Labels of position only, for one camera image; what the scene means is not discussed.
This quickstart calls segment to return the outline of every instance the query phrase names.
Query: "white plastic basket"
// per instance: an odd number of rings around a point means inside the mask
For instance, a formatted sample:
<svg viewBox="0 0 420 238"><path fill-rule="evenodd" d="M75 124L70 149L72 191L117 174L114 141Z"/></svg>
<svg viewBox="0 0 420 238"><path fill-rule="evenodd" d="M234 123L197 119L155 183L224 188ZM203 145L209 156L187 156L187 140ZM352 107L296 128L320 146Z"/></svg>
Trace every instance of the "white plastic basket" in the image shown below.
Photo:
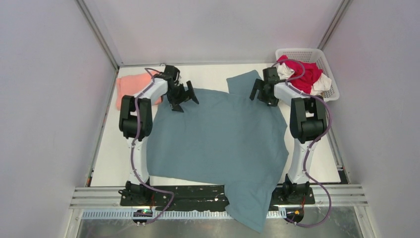
<svg viewBox="0 0 420 238"><path fill-rule="evenodd" d="M332 72L329 68L324 52L319 49L311 48L287 48L276 50L276 60L282 55L286 55L289 59L292 60L299 60L307 63L315 62L318 68L322 69L324 74L332 80L331 89L322 93L324 100L326 102L334 101L340 97L337 84L335 83L334 76L332 76Z"/></svg>

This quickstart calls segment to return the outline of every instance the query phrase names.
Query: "wire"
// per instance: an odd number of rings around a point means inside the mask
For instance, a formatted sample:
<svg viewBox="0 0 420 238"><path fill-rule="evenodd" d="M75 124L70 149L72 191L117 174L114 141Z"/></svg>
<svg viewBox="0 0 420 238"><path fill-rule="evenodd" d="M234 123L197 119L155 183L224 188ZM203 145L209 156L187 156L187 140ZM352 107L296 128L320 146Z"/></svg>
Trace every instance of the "wire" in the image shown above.
<svg viewBox="0 0 420 238"><path fill-rule="evenodd" d="M320 222L315 223L315 224L311 224L311 225L301 224L301 223L296 223L296 226L299 226L299 227L306 227L306 228L311 228L311 227L316 227L316 226L319 226L319 225L323 224L323 223L324 223L324 222L328 219L329 215L331 214L331 207L332 207L331 195L329 194L329 192L328 192L328 190L326 189L326 187L325 187L324 185L322 185L322 183L318 182L315 178L313 178L312 176L310 176L310 175L309 175L309 173L307 172L307 168L306 168L306 162L307 162L307 160L308 160L309 153L310 153L310 151L311 151L311 149L312 149L312 146L313 146L316 142L318 142L319 140L321 140L321 138L322 138L324 135L326 135L326 134L328 133L328 131L331 129L331 123L332 123L332 113L331 113L331 110L330 110L329 106L327 105L327 103L326 103L323 99L321 99L320 97L317 97L317 96L313 96L313 95L311 95L311 94L304 93L304 92L302 92L301 90L299 90L299 89L295 88L295 87L294 87L291 83L289 84L289 82L290 82L291 80L295 80L295 79L301 78L301 77L305 74L305 67L303 66L303 64L302 64L300 61L297 61L297 60L294 60L294 59L281 59L281 60L277 61L276 63L274 63L274 64L272 65L272 67L276 66L277 64L281 64L281 63L283 63L283 62L286 62L286 61L296 62L297 64L299 64L299 66L300 66L300 67L302 67L302 70L303 70L303 71L302 71L302 73L301 73L299 76L295 76L295 77L292 77L292 78L287 79L287 80L286 80L286 86L287 86L287 87L289 87L290 89L292 89L293 91L295 91L296 93L299 93L299 94L301 94L301 95L303 95L303 96L311 97L311 98L314 98L315 100L320 101L320 102L324 105L324 107L325 107L325 109L326 109L326 111L327 111L327 114L328 114L328 125L327 125L326 130L325 130L325 131L324 131L321 135L319 135L319 136L318 136L315 140L313 140L313 141L309 144L309 146L308 146L308 150L306 151L305 158L304 158L304 160L303 160L303 171L305 172L305 175L306 175L309 179L311 179L312 181L314 181L317 185L319 185L322 189L324 189L325 193L326 193L326 194L327 194L327 196L328 196L328 211L327 211L327 214L325 215L325 217L324 217L324 218L323 218ZM291 219L286 218L286 220L287 220L288 222L290 222L290 223L294 223L294 221L293 221L293 220L291 220Z"/></svg>
<svg viewBox="0 0 420 238"><path fill-rule="evenodd" d="M150 210L155 206L155 194L152 195L151 201L152 202L150 203L150 207L149 207Z"/></svg>
<svg viewBox="0 0 420 238"><path fill-rule="evenodd" d="M304 196L303 199L302 199L302 203L301 203L302 211L304 211L304 208L305 208L305 201L306 201L306 198Z"/></svg>

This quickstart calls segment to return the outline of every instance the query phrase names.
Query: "white wall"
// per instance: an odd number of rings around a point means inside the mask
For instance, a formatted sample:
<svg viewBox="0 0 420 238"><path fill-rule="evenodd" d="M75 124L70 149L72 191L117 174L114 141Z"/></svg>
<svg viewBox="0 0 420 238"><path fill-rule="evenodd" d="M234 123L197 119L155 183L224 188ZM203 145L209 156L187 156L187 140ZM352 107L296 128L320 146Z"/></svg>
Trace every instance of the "white wall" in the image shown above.
<svg viewBox="0 0 420 238"><path fill-rule="evenodd" d="M341 0L87 0L122 65L273 62L316 48Z"/></svg>
<svg viewBox="0 0 420 238"><path fill-rule="evenodd" d="M0 1L0 237L56 238L113 68L72 0Z"/></svg>
<svg viewBox="0 0 420 238"><path fill-rule="evenodd" d="M382 237L420 233L420 1L354 1L325 49L334 130Z"/></svg>

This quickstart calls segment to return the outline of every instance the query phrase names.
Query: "orange cloth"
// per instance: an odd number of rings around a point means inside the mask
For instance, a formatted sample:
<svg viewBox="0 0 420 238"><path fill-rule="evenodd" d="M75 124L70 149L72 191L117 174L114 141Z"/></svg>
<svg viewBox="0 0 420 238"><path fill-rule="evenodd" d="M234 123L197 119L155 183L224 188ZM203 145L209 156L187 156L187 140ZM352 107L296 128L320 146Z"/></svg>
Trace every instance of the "orange cloth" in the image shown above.
<svg viewBox="0 0 420 238"><path fill-rule="evenodd" d="M117 78L117 101L115 103L117 109L121 110L121 100L124 95L133 96L143 90L151 82L151 80L152 78L148 73ZM161 102L162 97L155 102L155 105Z"/></svg>

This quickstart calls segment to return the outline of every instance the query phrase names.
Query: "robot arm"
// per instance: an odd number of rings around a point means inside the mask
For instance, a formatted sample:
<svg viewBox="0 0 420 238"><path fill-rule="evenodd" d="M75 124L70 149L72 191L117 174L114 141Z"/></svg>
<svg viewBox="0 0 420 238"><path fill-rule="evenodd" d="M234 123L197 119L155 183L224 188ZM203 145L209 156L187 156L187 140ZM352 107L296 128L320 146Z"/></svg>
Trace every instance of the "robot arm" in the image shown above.
<svg viewBox="0 0 420 238"><path fill-rule="evenodd" d="M166 95L172 110L177 112L184 112L179 105L182 102L192 99L195 103L199 103L191 82L187 82L188 90L185 90L184 85L179 83L179 74L179 69L172 65L167 65L164 72L154 76L154 83L151 83L142 92L134 96L125 95L121 100L119 129L127 139L127 145L130 148L134 146L134 158L136 158L134 166L138 169L138 174L142 181L149 179L146 164L146 144L147 136L150 135L153 127L152 103L162 95ZM134 116L131 113L136 111L136 97L138 97L137 106L139 111L138 115ZM140 117L140 135L133 144L133 138L137 134L137 116ZM138 184L137 178L132 171L129 181Z"/></svg>
<svg viewBox="0 0 420 238"><path fill-rule="evenodd" d="M307 194L309 190L309 178L303 171L303 163L309 145L327 128L325 116L325 107L321 102L313 98L303 96L290 89L285 80L280 80L276 67L270 67L263 70L264 80L256 79L251 92L251 100L254 99L257 90L259 90L258 99L265 102L268 106L277 106L279 100L290 106L289 128L292 136L295 138L292 164L286 180L283 184L285 195L289 194ZM306 161L307 172L311 167L312 156L318 142L312 146Z"/></svg>

